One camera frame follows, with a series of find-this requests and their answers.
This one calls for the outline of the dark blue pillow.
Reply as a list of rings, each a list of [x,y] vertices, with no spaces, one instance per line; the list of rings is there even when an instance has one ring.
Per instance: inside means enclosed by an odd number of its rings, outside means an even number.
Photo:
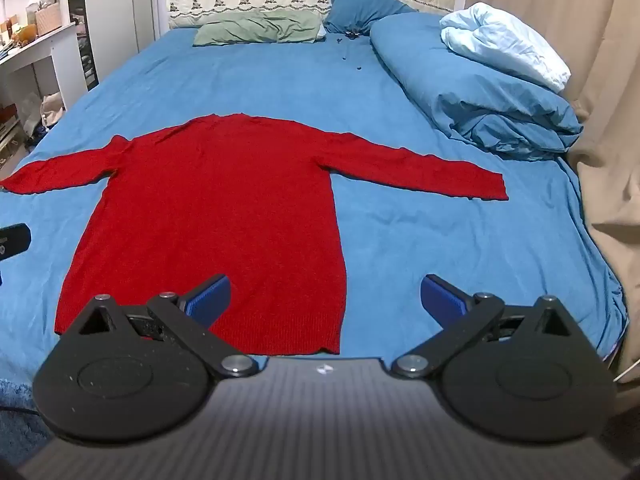
[[[331,0],[323,26],[330,34],[368,36],[376,21],[411,12],[414,9],[399,0]]]

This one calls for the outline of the grey white wardrobe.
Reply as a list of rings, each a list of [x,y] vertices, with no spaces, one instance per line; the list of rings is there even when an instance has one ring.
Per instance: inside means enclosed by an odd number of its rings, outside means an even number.
[[[158,0],[68,0],[92,89],[160,36]]]

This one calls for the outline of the orange plush on desk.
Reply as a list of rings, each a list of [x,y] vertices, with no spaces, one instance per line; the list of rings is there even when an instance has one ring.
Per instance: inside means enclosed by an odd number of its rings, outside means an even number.
[[[28,24],[17,29],[12,35],[12,40],[18,48],[24,48],[28,44],[34,42],[37,38],[38,29],[36,24]]]

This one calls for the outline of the blue bed sheet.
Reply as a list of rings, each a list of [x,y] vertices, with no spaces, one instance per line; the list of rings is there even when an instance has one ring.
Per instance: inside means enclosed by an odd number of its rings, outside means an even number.
[[[332,174],[346,304],[340,348],[317,353],[391,360],[435,335],[439,326],[420,304],[429,273],[511,304],[557,296],[602,358],[616,351],[629,323],[623,287],[587,231],[578,177],[565,154],[514,159],[448,138],[408,98],[370,34],[224,47],[194,47],[194,36],[175,29],[134,56],[81,98],[17,170],[103,148],[114,136],[132,140],[195,118],[236,114],[472,162],[500,174],[504,200]],[[5,406],[29,407],[32,378],[58,340],[63,282],[104,188],[96,181],[22,195],[1,185],[2,223],[25,223],[32,232],[29,250],[1,267]]]

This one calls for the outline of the beige curtain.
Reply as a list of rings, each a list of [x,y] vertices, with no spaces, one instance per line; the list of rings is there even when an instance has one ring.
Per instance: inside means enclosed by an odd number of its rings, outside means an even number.
[[[506,10],[570,66],[564,96],[585,130],[568,160],[587,226],[623,285],[629,326],[618,378],[639,378],[639,0],[465,0]]]

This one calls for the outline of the light blue blanket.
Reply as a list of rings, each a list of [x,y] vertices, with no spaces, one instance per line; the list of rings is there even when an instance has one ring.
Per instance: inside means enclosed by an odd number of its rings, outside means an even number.
[[[439,25],[444,45],[465,58],[555,93],[570,80],[570,69],[551,44],[509,12],[478,2],[443,16]]]

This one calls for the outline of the white desk shelf unit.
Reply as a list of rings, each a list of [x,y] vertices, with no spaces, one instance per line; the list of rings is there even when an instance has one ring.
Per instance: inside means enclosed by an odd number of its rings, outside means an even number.
[[[17,121],[24,133],[31,132],[40,121],[46,92],[41,90],[36,65],[42,62],[52,65],[52,93],[60,95],[64,112],[88,92],[73,21],[38,36],[25,47],[9,50],[1,60],[1,94],[16,106]]]

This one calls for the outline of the woven basket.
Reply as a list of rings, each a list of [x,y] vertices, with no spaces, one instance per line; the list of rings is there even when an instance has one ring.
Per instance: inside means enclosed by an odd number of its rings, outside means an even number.
[[[51,3],[35,13],[37,34],[39,37],[50,34],[62,27],[62,14],[60,5]]]

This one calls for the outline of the beige bag on floor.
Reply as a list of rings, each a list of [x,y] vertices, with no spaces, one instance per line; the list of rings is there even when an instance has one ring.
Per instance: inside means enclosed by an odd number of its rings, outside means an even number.
[[[54,127],[65,114],[65,105],[60,92],[48,94],[40,105],[42,124],[50,129]]]

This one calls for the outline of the green pillow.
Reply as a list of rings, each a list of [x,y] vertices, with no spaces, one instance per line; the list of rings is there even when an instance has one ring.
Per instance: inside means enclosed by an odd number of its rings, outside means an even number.
[[[216,14],[198,29],[193,45],[312,44],[325,36],[322,19],[312,11],[251,10]]]

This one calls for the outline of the folded blue duvet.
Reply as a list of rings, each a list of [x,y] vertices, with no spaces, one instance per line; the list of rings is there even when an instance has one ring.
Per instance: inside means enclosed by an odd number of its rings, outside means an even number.
[[[382,18],[370,40],[408,98],[452,140],[539,160],[565,154],[582,133],[562,96],[448,49],[435,14]]]

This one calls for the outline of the red knit sweater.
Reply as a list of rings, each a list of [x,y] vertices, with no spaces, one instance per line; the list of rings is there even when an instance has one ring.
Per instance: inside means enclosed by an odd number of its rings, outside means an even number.
[[[2,188],[36,194],[104,181],[63,282],[64,333],[106,292],[125,306],[217,273],[229,307],[210,330],[260,356],[337,352],[346,270],[332,174],[504,200],[500,174],[298,122],[210,115],[103,148],[30,162]]]

